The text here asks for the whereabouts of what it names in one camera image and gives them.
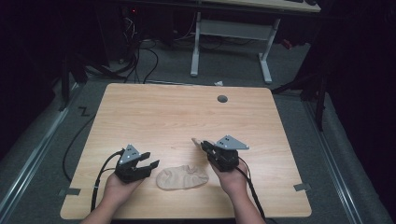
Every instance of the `hand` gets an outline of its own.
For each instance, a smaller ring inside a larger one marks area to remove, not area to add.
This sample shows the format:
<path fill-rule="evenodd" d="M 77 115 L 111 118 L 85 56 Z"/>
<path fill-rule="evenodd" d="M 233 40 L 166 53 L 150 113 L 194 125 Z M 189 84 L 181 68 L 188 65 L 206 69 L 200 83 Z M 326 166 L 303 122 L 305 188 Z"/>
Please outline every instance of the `hand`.
<path fill-rule="evenodd" d="M 216 175 L 218 175 L 221 187 L 230 197 L 233 197 L 235 194 L 248 193 L 247 180 L 239 171 L 233 169 L 230 172 L 220 172 L 212 163 L 210 165 Z M 248 172 L 248 168 L 241 160 L 239 160 L 238 168 L 245 174 Z"/>
<path fill-rule="evenodd" d="M 110 205 L 116 209 L 122 206 L 144 179 L 134 181 L 129 184 L 122 182 L 114 173 L 111 174 L 106 182 L 105 193 L 101 203 Z"/>

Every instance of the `gray carpet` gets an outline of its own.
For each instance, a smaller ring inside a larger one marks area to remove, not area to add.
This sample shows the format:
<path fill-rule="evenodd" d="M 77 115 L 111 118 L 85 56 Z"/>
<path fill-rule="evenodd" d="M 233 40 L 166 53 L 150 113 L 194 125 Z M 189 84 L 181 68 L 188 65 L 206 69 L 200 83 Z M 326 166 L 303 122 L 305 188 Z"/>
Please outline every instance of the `gray carpet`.
<path fill-rule="evenodd" d="M 246 52 L 232 53 L 227 48 L 202 50 L 200 62 L 200 75 L 190 77 L 191 46 L 176 45 L 172 49 L 157 45 L 153 50 L 159 56 L 158 67 L 149 77 L 148 82 L 154 80 L 190 83 L 198 85 L 213 85 L 214 82 L 223 81 L 225 86 L 267 87 L 276 88 L 291 81 L 309 46 L 298 47 L 292 50 L 275 45 L 270 53 L 268 63 L 273 74 L 274 83 L 270 86 L 263 83 L 257 55 Z M 143 80 L 155 64 L 154 55 L 148 50 L 141 50 L 141 58 L 137 69 L 139 80 Z M 82 87 L 80 94 L 68 107 L 69 112 L 52 138 L 49 151 L 34 178 L 24 192 L 18 205 L 15 207 L 8 223 L 78 223 L 77 220 L 62 220 L 60 210 L 64 196 L 60 196 L 62 189 L 67 189 L 69 182 L 62 170 L 62 162 L 67 146 L 72 142 L 78 130 L 94 115 L 100 104 L 106 85 L 115 82 L 107 77 L 90 77 L 88 83 Z M 134 82 L 134 75 L 129 78 Z M 312 187 L 307 192 L 311 203 L 312 215 L 307 218 L 276 218 L 277 223 L 349 223 L 345 209 L 339 199 L 336 188 L 332 182 L 329 170 L 320 151 L 320 143 L 315 129 L 310 123 L 303 103 L 297 95 L 275 95 L 276 106 L 282 119 L 290 147 L 302 180 Z M 376 197 L 370 181 L 361 169 L 353 149 L 345 137 L 344 130 L 331 106 L 331 101 L 326 102 L 327 109 L 324 114 L 324 133 L 329 136 L 329 143 L 335 154 L 340 170 L 346 177 L 352 195 L 358 208 L 361 210 L 364 223 L 392 223 L 382 204 Z M 27 160 L 34 145 L 40 136 L 48 129 L 50 122 L 56 115 L 59 99 L 55 100 L 49 112 L 26 131 L 12 152 L 0 163 L 0 179 L 2 182 L 1 196 L 7 193 L 16 175 Z M 86 107 L 88 117 L 81 116 L 82 109 Z M 73 175 L 81 150 L 89 134 L 91 123 L 76 138 L 70 147 L 66 158 L 66 170 Z M 159 221 L 160 223 L 192 223 L 191 220 Z"/>

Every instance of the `desk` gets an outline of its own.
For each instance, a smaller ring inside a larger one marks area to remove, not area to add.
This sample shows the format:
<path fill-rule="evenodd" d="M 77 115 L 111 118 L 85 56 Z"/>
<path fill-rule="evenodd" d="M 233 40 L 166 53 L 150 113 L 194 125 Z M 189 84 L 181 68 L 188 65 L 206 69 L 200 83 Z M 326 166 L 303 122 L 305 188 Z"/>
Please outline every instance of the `desk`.
<path fill-rule="evenodd" d="M 218 96 L 228 97 L 227 103 Z M 278 115 L 265 88 L 110 84 L 92 125 L 70 188 L 62 218 L 83 219 L 90 213 L 92 186 L 105 160 L 132 144 L 151 152 L 138 166 L 160 160 L 151 177 L 134 192 L 115 218 L 225 218 L 233 208 L 206 154 L 192 137 L 217 141 L 225 134 L 248 144 L 239 156 L 250 167 L 255 190 L 268 217 L 307 217 L 311 208 Z M 107 167 L 115 167 L 113 159 Z M 155 178 L 164 168 L 184 164 L 203 167 L 209 181 L 196 189 L 164 191 Z M 97 202 L 105 180 L 102 175 Z"/>
<path fill-rule="evenodd" d="M 297 10 L 303 12 L 320 12 L 318 5 L 309 6 L 306 2 L 295 3 L 284 0 L 202 0 L 202 2 L 238 5 L 246 7 L 269 7 L 281 10 Z M 192 53 L 191 76 L 198 76 L 199 67 L 199 41 L 200 35 L 219 35 L 237 38 L 247 38 L 254 40 L 265 40 L 266 46 L 259 54 L 259 61 L 262 67 L 262 75 L 267 84 L 272 83 L 271 74 L 268 68 L 267 57 L 274 42 L 276 31 L 280 19 L 276 18 L 272 25 L 257 25 L 229 21 L 201 20 L 201 13 L 197 13 L 195 25 L 195 45 Z"/>

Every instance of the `person's right hand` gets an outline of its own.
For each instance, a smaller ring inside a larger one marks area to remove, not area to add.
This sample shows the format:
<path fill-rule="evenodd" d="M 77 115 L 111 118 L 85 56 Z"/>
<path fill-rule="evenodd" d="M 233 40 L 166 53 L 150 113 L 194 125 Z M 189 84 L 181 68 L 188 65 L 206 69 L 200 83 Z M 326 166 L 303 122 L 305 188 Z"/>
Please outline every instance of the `person's right hand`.
<path fill-rule="evenodd" d="M 233 197 L 235 194 L 248 192 L 247 180 L 239 171 L 233 169 L 230 172 L 220 172 L 212 163 L 210 165 L 216 175 L 218 175 L 221 187 L 230 197 Z M 248 168 L 241 160 L 239 160 L 238 168 L 245 174 L 248 172 Z"/>

